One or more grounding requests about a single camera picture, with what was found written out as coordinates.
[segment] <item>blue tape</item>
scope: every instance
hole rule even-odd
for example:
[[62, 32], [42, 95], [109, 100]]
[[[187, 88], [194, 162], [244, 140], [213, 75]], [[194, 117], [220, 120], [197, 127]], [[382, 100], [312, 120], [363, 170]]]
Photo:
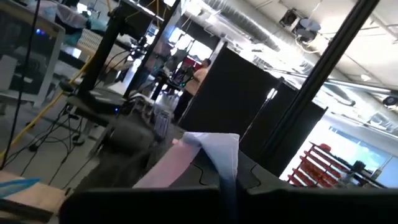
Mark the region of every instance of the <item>blue tape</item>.
[[8, 182], [0, 183], [0, 198], [10, 196], [12, 194], [18, 193], [29, 187], [35, 185], [40, 181], [39, 178], [33, 179], [21, 179], [21, 180], [11, 180]]

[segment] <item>black pole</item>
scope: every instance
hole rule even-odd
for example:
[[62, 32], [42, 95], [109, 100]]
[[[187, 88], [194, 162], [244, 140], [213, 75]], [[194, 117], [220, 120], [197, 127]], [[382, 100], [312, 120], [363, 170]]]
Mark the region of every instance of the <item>black pole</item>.
[[153, 43], [149, 46], [147, 53], [145, 54], [144, 58], [141, 61], [141, 64], [138, 66], [136, 73], [134, 74], [129, 86], [127, 87], [126, 92], [124, 93], [124, 97], [127, 98], [130, 95], [130, 92], [134, 90], [134, 88], [139, 88], [139, 84], [141, 82], [142, 77], [145, 75], [145, 64], [148, 62], [150, 55], [153, 53], [155, 46], [161, 36], [164, 33], [164, 30], [166, 29], [167, 24], [170, 22], [170, 19], [174, 15], [175, 11], [177, 10], [177, 7], [180, 5], [181, 0], [176, 0], [174, 2], [173, 7], [171, 8], [171, 13], [164, 18], [164, 21], [162, 25], [159, 28], [158, 33], [155, 36], [155, 39]]
[[117, 7], [110, 15], [108, 28], [87, 68], [86, 75], [79, 87], [79, 94], [85, 94], [94, 88], [114, 42], [118, 38], [119, 33], [123, 31], [126, 17], [119, 15], [120, 10], [121, 8]]
[[267, 162], [272, 161], [274, 155], [278, 153], [277, 150], [281, 142], [294, 125], [295, 120], [302, 114], [303, 109], [311, 103], [378, 3], [379, 0], [358, 0], [318, 63], [314, 66], [300, 91], [297, 93], [297, 96], [265, 143], [262, 154], [260, 158], [258, 158], [260, 165], [269, 172], [278, 176], [283, 172], [272, 165], [268, 166]]

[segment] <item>metal pole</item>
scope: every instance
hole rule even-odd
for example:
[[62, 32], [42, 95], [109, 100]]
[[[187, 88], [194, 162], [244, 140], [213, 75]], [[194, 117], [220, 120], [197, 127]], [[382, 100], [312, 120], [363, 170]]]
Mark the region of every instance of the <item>metal pole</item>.
[[295, 120], [303, 113], [303, 109], [311, 103], [312, 99], [318, 93], [378, 3], [379, 0], [359, 0], [346, 17], [318, 63], [314, 66], [300, 91], [298, 91], [297, 96], [266, 142], [260, 158], [257, 160], [269, 172], [277, 176], [283, 172], [278, 161], [273, 161], [274, 156], [278, 153], [277, 150], [281, 142], [295, 124]]
[[[301, 78], [303, 80], [308, 78], [308, 75], [302, 74], [299, 72], [289, 72], [289, 71], [279, 70], [276, 68], [263, 68], [263, 70], [268, 71], [268, 72], [279, 72], [279, 73], [283, 73], [285, 75], [290, 75], [293, 77]], [[334, 85], [334, 86], [338, 86], [338, 87], [350, 88], [352, 90], [361, 90], [361, 91], [366, 91], [368, 93], [378, 93], [378, 94], [385, 94], [385, 95], [391, 95], [391, 96], [398, 97], [398, 90], [374, 86], [374, 85], [365, 85], [365, 84], [359, 84], [359, 83], [355, 83], [355, 82], [341, 81], [341, 80], [335, 80], [335, 79], [327, 79], [324, 82], [324, 85]]]
[[180, 6], [180, 4], [181, 4], [181, 0], [176, 0], [173, 4], [173, 7], [170, 10], [171, 13], [168, 16], [166, 16], [166, 18], [164, 18], [164, 21], [163, 21], [162, 25], [160, 26], [159, 31], [156, 34], [153, 43], [149, 46], [147, 53], [145, 54], [144, 58], [141, 61], [141, 64], [138, 66], [137, 71], [135, 72], [134, 76], [132, 77], [132, 80], [131, 80], [129, 86], [127, 87], [127, 90], [124, 93], [124, 97], [127, 98], [132, 90], [139, 88], [139, 84], [141, 84], [142, 78], [145, 78], [145, 73], [144, 73], [145, 69], [146, 69], [145, 64], [148, 62], [149, 57], [152, 55], [156, 44], [160, 40], [161, 36], [164, 34], [168, 23], [170, 22], [171, 18], [176, 13], [176, 10]]
[[120, 11], [121, 8], [117, 7], [111, 13], [108, 28], [106, 28], [105, 35], [87, 68], [86, 75], [79, 87], [79, 94], [85, 94], [94, 88], [97, 78], [99, 77], [106, 59], [112, 50], [114, 42], [118, 38], [118, 35], [123, 31], [126, 17], [119, 16], [118, 14]]

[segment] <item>fan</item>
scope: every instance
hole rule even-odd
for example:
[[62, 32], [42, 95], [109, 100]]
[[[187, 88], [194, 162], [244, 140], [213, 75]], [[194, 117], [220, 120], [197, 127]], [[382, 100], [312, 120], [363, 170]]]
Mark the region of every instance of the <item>fan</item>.
[[321, 25], [310, 19], [301, 19], [293, 30], [298, 36], [298, 41], [306, 44], [310, 43], [317, 37], [317, 32], [321, 29]]

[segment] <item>black partition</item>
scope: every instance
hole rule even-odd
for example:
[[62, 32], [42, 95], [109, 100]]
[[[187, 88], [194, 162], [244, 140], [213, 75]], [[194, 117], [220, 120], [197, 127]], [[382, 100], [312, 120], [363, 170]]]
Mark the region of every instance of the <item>black partition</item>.
[[[277, 91], [273, 98], [269, 94], [272, 89]], [[296, 94], [297, 89], [224, 46], [180, 125], [187, 131], [239, 134], [239, 149], [279, 176], [325, 112], [309, 104], [283, 144], [264, 152], [265, 143]]]
[[243, 135], [278, 82], [224, 46], [180, 125], [187, 131]]
[[297, 89], [282, 83], [275, 88], [277, 93], [267, 102], [253, 120], [244, 138], [240, 150], [255, 160], [260, 166], [276, 176], [280, 176], [288, 163], [304, 143], [313, 127], [325, 114], [325, 110], [315, 103], [310, 103], [286, 134], [282, 144], [274, 151], [264, 151], [264, 145], [285, 111], [295, 98]]

